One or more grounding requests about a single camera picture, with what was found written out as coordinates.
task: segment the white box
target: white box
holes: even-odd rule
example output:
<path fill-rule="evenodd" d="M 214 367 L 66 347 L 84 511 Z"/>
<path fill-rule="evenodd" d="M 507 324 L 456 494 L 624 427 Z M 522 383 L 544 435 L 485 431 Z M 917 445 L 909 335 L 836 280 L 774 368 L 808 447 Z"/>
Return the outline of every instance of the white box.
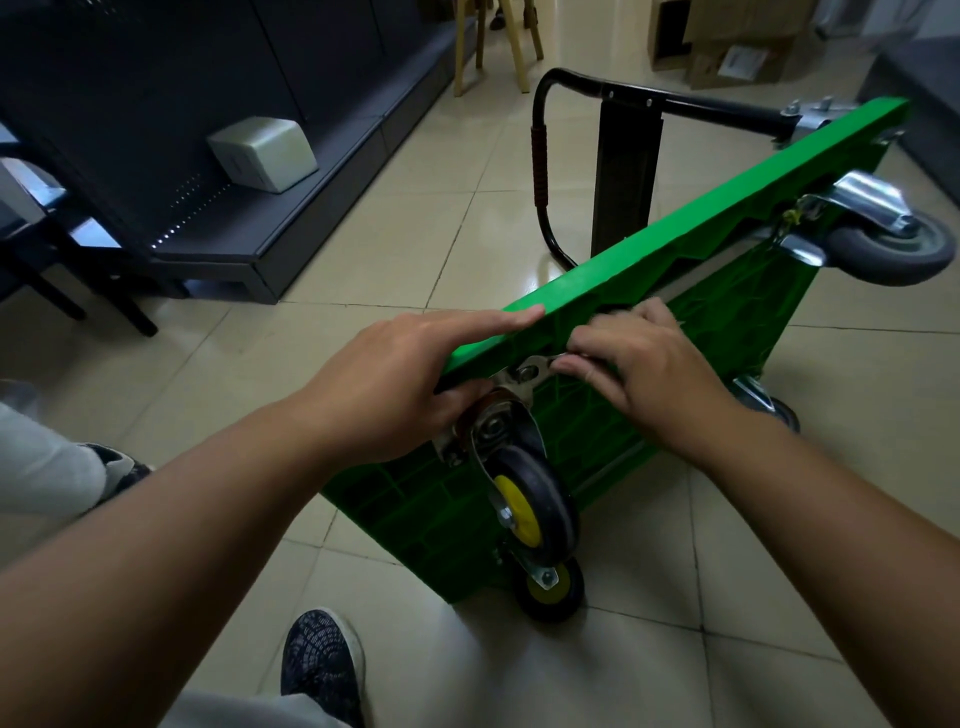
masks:
<path fill-rule="evenodd" d="M 237 184 L 282 192 L 317 171 L 317 158 L 300 124 L 251 116 L 206 138 Z"/>

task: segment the yellow wheel hub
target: yellow wheel hub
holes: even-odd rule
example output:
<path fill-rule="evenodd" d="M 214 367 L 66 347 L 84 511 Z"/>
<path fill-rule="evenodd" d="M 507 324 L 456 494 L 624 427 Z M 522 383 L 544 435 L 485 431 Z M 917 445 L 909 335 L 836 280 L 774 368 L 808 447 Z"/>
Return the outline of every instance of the yellow wheel hub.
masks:
<path fill-rule="evenodd" d="M 514 535 L 525 546 L 530 548 L 539 546 L 543 540 L 540 534 L 540 524 L 537 523 L 537 517 L 534 516 L 534 509 L 523 497 L 523 493 L 517 488 L 516 483 L 506 475 L 498 475 L 493 479 L 493 485 L 500 491 L 500 495 L 507 501 L 507 506 L 514 514 L 514 527 L 511 529 Z"/>
<path fill-rule="evenodd" d="M 540 604 L 557 604 L 570 591 L 570 572 L 563 564 L 557 565 L 557 583 L 551 589 L 544 589 L 540 584 L 527 576 L 527 589 L 530 596 Z"/>

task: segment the gray pants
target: gray pants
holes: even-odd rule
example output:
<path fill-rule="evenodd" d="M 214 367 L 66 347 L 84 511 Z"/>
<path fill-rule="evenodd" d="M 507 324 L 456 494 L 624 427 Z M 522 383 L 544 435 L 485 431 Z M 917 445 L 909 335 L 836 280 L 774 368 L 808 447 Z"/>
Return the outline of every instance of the gray pants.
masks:
<path fill-rule="evenodd" d="M 106 485 L 93 450 L 0 402 L 0 513 L 78 516 Z"/>
<path fill-rule="evenodd" d="M 0 402 L 0 513 L 78 516 L 104 492 L 100 458 Z M 347 728 L 306 695 L 239 698 L 184 691 L 163 728 Z"/>
<path fill-rule="evenodd" d="M 306 695 L 226 697 L 183 691 L 160 728 L 348 728 Z"/>

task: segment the black rubber wheel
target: black rubber wheel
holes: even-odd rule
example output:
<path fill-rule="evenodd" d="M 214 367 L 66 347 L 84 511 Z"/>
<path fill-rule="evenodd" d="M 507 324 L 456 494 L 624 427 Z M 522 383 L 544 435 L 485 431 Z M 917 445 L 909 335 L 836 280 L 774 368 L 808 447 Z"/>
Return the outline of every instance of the black rubber wheel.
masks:
<path fill-rule="evenodd" d="M 744 396 L 737 397 L 737 400 L 745 407 L 748 407 L 755 412 L 763 412 L 765 414 L 772 414 L 794 432 L 800 434 L 800 418 L 797 417 L 797 413 L 794 412 L 790 407 L 784 404 L 782 401 L 778 400 L 776 397 L 771 397 L 770 402 L 774 405 L 774 412 L 770 412 L 766 407 L 756 401 L 753 397 Z"/>
<path fill-rule="evenodd" d="M 514 560 L 512 584 L 516 603 L 531 619 L 554 624 L 566 621 L 584 603 L 584 573 L 577 560 L 567 559 L 556 569 L 560 577 L 557 585 L 545 590 Z"/>
<path fill-rule="evenodd" d="M 569 558 L 580 540 L 580 515 L 550 463 L 527 448 L 506 445 L 484 467 L 514 512 L 514 547 L 544 567 Z"/>
<path fill-rule="evenodd" d="M 902 238 L 879 228 L 850 226 L 831 231 L 821 242 L 830 265 L 878 285 L 915 285 L 943 271 L 956 255 L 956 238 L 938 220 L 915 216 L 920 226 Z"/>

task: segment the right hand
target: right hand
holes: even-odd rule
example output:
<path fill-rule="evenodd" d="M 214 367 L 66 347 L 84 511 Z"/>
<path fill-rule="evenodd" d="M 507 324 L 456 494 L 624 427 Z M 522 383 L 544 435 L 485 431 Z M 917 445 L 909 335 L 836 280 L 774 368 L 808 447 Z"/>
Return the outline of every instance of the right hand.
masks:
<path fill-rule="evenodd" d="M 566 347 L 555 372 L 582 379 L 646 437 L 687 460 L 699 460 L 747 411 L 660 299 L 595 316 L 573 329 Z"/>

